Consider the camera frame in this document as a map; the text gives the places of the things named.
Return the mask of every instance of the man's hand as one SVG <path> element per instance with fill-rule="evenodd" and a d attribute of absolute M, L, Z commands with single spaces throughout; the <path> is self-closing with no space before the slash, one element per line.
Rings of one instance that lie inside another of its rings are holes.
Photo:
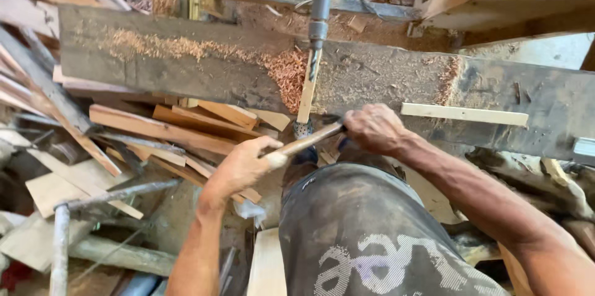
<path fill-rule="evenodd" d="M 258 158 L 262 150 L 282 146 L 282 142 L 269 136 L 247 140 L 237 145 L 209 178 L 201 197 L 207 198 L 212 207 L 213 204 L 225 206 L 232 194 L 252 186 L 265 173 L 277 167 L 269 158 Z"/>
<path fill-rule="evenodd" d="M 374 154 L 389 155 L 410 134 L 401 119 L 386 104 L 366 104 L 345 114 L 347 136 Z"/>

